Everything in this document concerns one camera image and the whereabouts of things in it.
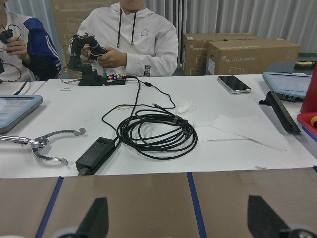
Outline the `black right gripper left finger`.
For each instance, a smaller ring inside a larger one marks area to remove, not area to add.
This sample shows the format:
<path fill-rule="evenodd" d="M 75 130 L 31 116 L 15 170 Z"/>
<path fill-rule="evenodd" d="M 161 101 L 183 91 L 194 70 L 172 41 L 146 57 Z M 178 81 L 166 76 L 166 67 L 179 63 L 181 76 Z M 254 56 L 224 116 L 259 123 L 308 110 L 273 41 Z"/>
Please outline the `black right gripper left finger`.
<path fill-rule="evenodd" d="M 75 233 L 76 238 L 106 238 L 108 234 L 107 198 L 96 198 Z"/>

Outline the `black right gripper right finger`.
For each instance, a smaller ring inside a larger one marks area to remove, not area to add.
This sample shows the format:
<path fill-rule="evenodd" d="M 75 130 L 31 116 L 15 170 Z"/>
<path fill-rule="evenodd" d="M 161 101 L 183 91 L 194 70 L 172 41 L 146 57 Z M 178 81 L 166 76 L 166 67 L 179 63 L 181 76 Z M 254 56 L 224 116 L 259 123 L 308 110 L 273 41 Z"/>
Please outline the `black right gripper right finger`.
<path fill-rule="evenodd" d="M 287 238 L 290 227 L 257 195 L 248 198 L 247 225 L 254 238 Z"/>

